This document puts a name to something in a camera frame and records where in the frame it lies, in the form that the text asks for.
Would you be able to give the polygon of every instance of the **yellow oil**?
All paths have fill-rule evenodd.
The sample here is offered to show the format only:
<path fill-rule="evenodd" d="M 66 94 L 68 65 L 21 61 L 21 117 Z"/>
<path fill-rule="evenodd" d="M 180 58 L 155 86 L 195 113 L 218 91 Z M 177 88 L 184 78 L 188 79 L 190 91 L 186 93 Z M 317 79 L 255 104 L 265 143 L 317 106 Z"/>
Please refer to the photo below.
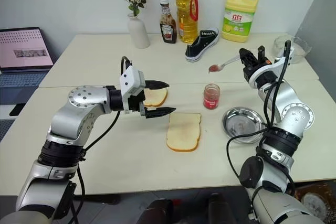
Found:
<path fill-rule="evenodd" d="M 195 2 L 192 0 L 176 0 L 177 6 L 177 20 L 180 40 L 192 44 L 198 37 L 197 21 L 194 21 L 190 16 L 190 8 L 194 15 L 196 15 Z"/>

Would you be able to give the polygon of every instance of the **bottle cap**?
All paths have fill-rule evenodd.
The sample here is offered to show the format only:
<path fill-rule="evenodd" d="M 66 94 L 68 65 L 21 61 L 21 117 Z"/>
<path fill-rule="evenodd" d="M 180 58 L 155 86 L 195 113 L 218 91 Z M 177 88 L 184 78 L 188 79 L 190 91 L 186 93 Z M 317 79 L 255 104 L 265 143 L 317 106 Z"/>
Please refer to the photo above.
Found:
<path fill-rule="evenodd" d="M 160 0 L 160 4 L 162 5 L 169 4 L 169 0 Z"/>

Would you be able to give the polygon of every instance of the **white wall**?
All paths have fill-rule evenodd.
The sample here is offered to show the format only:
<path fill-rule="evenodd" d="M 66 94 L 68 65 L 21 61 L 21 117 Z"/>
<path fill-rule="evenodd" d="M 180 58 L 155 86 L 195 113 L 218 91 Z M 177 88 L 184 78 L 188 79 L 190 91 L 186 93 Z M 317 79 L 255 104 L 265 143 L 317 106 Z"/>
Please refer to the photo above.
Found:
<path fill-rule="evenodd" d="M 141 18 L 149 33 L 159 33 L 159 0 L 147 1 Z M 252 31 L 295 34 L 312 1 L 260 0 Z M 199 0 L 199 5 L 199 27 L 220 28 L 224 0 Z M 39 26 L 59 55 L 77 33 L 127 33 L 127 6 L 123 0 L 0 0 L 0 28 Z"/>

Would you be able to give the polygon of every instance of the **white vase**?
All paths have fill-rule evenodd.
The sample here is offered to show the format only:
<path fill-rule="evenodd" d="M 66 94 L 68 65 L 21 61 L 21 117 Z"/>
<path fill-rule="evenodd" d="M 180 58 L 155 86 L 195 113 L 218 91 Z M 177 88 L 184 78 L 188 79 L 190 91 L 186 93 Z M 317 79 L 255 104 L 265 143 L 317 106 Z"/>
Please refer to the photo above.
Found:
<path fill-rule="evenodd" d="M 130 20 L 128 21 L 128 30 L 135 47 L 146 48 L 150 45 L 145 24 L 142 20 L 138 19 L 138 16 L 133 16 L 133 13 L 127 15 Z"/>

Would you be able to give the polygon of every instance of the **gray wall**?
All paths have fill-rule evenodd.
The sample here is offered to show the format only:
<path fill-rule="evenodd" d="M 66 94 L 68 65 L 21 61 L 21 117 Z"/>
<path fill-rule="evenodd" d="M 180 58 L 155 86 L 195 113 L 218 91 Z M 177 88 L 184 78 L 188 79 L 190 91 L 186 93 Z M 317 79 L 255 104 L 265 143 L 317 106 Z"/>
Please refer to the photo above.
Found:
<path fill-rule="evenodd" d="M 307 60 L 336 101 L 336 0 L 314 0 L 297 36 L 312 46 Z"/>

